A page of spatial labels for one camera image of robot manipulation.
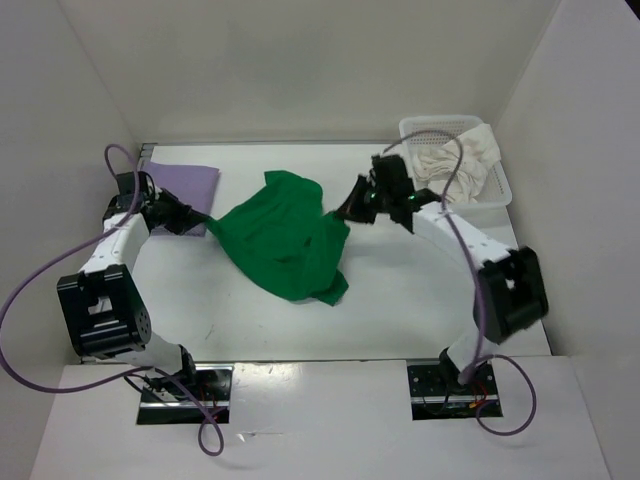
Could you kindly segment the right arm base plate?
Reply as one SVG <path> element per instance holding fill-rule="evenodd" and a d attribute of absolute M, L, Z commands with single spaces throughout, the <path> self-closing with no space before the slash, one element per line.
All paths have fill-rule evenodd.
<path fill-rule="evenodd" d="M 445 384 L 435 360 L 408 362 L 406 367 L 414 421 L 474 418 L 477 411 L 481 417 L 503 416 L 490 364 L 480 367 L 475 379 L 458 390 Z"/>

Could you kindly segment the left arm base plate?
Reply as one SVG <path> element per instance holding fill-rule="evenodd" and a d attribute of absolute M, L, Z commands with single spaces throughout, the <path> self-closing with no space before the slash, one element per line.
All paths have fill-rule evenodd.
<path fill-rule="evenodd" d="M 179 381 L 213 414 L 218 424 L 228 424 L 232 374 L 231 365 L 201 364 L 196 366 L 192 379 L 181 377 Z M 204 420 L 198 407 L 166 377 L 136 378 L 141 381 L 137 425 L 195 425 Z"/>

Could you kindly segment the purple t shirt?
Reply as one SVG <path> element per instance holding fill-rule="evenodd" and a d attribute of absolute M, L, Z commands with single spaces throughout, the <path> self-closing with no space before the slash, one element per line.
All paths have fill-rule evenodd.
<path fill-rule="evenodd" d="M 220 179 L 220 170 L 197 165 L 167 165 L 148 161 L 143 170 L 155 185 L 167 189 L 182 203 L 198 212 L 210 214 Z"/>

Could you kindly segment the green t shirt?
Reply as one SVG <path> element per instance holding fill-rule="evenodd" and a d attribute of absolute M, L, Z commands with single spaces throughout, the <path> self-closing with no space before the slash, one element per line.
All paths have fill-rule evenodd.
<path fill-rule="evenodd" d="M 350 227 L 323 210 L 323 189 L 285 170 L 264 173 L 264 186 L 206 229 L 254 284 L 291 302 L 334 306 L 349 284 L 339 265 Z"/>

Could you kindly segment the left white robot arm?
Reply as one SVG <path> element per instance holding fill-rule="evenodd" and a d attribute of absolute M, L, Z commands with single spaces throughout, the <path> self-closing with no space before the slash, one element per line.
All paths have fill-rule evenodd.
<path fill-rule="evenodd" d="M 79 272 L 60 278 L 57 294 L 75 353 L 166 372 L 164 387 L 180 400 L 194 396 L 200 376 L 188 350 L 152 330 L 151 315 L 132 277 L 142 246 L 156 228 L 184 235 L 207 216 L 161 189 L 152 196 L 112 199 L 101 239 Z"/>

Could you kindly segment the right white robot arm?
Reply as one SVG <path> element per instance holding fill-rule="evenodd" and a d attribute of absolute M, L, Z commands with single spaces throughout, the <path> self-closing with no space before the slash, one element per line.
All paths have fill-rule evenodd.
<path fill-rule="evenodd" d="M 513 249 L 485 235 L 443 204 L 427 188 L 414 191 L 360 175 L 335 211 L 354 223 L 373 224 L 384 213 L 469 269 L 474 284 L 473 321 L 439 357 L 439 382 L 460 393 L 506 340 L 548 314 L 549 302 L 539 259 L 529 247 Z"/>

